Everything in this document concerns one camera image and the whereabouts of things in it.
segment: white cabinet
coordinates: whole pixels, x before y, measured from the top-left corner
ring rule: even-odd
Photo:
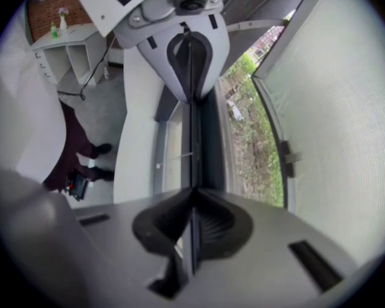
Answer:
[[[106,48],[106,39],[93,24],[70,26],[65,32],[59,31],[58,38],[52,38],[49,32],[31,46],[43,75],[54,84],[71,67],[78,83],[84,84],[103,58]],[[101,62],[89,84],[97,84],[106,62]]]

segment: gray floor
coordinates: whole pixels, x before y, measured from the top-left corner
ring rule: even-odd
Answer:
[[[90,160],[78,154],[80,163],[87,166],[90,163],[103,169],[114,170],[116,166],[117,150],[127,115],[124,95],[123,70],[109,68],[110,80],[104,78],[96,86],[87,86],[84,90],[86,97],[82,101],[78,96],[60,95],[60,99],[73,107],[77,118],[83,126],[89,141],[95,145],[105,142],[113,146],[109,154],[102,155],[96,160]],[[81,85],[77,83],[73,71],[62,78],[57,86],[58,90],[78,93]],[[73,197],[67,201],[74,209],[99,204],[113,203],[113,182],[98,180],[87,187],[84,200],[77,202]]]

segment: green bottle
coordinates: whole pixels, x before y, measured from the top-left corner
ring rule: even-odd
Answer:
[[[54,22],[51,22],[50,30],[51,30],[51,37],[54,39],[57,38],[57,28],[56,28],[56,24],[54,24]]]

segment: black shoe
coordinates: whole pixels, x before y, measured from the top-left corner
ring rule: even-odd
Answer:
[[[92,167],[93,171],[97,172],[97,176],[93,179],[93,182],[96,180],[103,179],[106,182],[112,182],[114,180],[114,172],[109,170],[101,169],[100,167]]]
[[[107,154],[109,151],[111,151],[112,146],[111,144],[101,144],[100,146],[96,147],[97,152],[102,155],[102,154]]]

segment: small black device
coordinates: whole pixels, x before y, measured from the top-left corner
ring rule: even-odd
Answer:
[[[65,191],[74,196],[77,201],[84,199],[85,189],[89,180],[75,169],[71,169],[65,183]]]

